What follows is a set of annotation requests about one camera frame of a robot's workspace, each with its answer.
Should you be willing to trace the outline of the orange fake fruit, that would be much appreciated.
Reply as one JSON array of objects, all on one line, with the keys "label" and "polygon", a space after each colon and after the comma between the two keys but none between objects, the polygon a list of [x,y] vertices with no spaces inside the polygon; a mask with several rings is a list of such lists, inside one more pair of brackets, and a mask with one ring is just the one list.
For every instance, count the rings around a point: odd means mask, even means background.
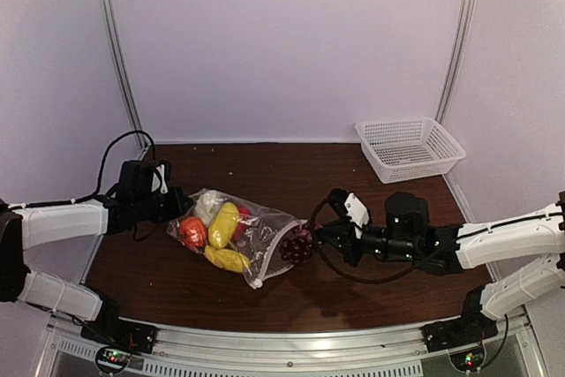
[{"label": "orange fake fruit", "polygon": [[185,247],[198,249],[207,243],[207,227],[199,217],[188,216],[180,223],[179,236]]}]

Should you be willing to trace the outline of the purple fake grapes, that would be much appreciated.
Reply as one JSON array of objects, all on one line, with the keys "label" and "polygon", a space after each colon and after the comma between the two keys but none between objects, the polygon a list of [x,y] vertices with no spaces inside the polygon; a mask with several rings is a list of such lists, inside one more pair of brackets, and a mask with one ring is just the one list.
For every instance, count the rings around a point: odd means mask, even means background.
[{"label": "purple fake grapes", "polygon": [[291,264],[299,264],[313,255],[313,239],[306,229],[293,231],[280,244],[278,251],[281,258]]}]

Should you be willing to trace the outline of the clear zip top bag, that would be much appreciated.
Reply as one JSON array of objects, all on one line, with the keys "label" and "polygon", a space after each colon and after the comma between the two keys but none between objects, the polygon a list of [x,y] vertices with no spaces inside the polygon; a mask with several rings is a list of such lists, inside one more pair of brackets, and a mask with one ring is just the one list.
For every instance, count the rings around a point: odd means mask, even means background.
[{"label": "clear zip top bag", "polygon": [[194,205],[167,232],[216,268],[242,275],[257,290],[313,256],[307,222],[216,190],[190,196]]}]

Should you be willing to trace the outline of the yellow fake banana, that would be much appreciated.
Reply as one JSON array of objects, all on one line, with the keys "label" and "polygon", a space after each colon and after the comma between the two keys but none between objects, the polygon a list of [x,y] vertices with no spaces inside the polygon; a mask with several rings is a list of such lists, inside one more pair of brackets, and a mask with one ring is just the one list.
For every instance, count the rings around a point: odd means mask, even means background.
[{"label": "yellow fake banana", "polygon": [[207,245],[204,255],[215,267],[236,274],[243,274],[251,266],[250,260],[245,255],[230,249],[216,249]]}]

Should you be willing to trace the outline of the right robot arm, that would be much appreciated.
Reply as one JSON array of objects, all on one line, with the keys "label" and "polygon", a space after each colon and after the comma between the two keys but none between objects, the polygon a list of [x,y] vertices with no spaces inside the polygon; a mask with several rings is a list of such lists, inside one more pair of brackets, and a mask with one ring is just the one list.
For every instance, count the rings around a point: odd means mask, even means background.
[{"label": "right robot arm", "polygon": [[384,203],[386,222],[372,222],[369,209],[352,192],[334,189],[313,210],[307,225],[314,248],[332,245],[352,267],[365,254],[411,266],[374,284],[396,281],[417,269],[451,275],[486,263],[531,256],[513,274],[469,292],[453,336],[472,342],[486,319],[506,313],[564,284],[564,200],[514,218],[487,223],[433,226],[428,203],[409,192],[395,192]]}]

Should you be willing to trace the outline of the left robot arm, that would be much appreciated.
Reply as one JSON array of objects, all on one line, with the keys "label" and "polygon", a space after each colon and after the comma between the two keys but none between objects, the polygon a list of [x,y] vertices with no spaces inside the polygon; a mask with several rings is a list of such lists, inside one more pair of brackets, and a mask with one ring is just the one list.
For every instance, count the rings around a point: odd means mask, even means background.
[{"label": "left robot arm", "polygon": [[105,194],[80,200],[1,206],[1,300],[37,305],[86,322],[108,345],[127,336],[122,320],[106,311],[108,300],[88,287],[30,268],[24,252],[62,240],[133,230],[141,222],[161,224],[183,216],[193,205],[170,185],[171,165],[124,162],[119,179]]}]

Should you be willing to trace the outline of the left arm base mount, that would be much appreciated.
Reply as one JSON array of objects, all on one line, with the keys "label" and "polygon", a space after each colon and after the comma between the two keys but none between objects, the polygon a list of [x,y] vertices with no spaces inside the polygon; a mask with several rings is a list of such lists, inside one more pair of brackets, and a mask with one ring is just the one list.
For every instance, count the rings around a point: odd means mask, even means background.
[{"label": "left arm base mount", "polygon": [[81,321],[80,336],[84,339],[121,348],[134,354],[151,354],[157,328],[117,316],[99,315],[94,321]]}]

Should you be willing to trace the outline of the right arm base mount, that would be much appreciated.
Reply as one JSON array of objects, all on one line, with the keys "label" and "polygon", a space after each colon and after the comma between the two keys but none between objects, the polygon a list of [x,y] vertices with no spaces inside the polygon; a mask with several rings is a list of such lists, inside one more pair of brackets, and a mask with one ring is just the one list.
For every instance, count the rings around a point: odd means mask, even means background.
[{"label": "right arm base mount", "polygon": [[436,321],[421,328],[427,351],[452,350],[498,335],[497,323],[483,315]]}]

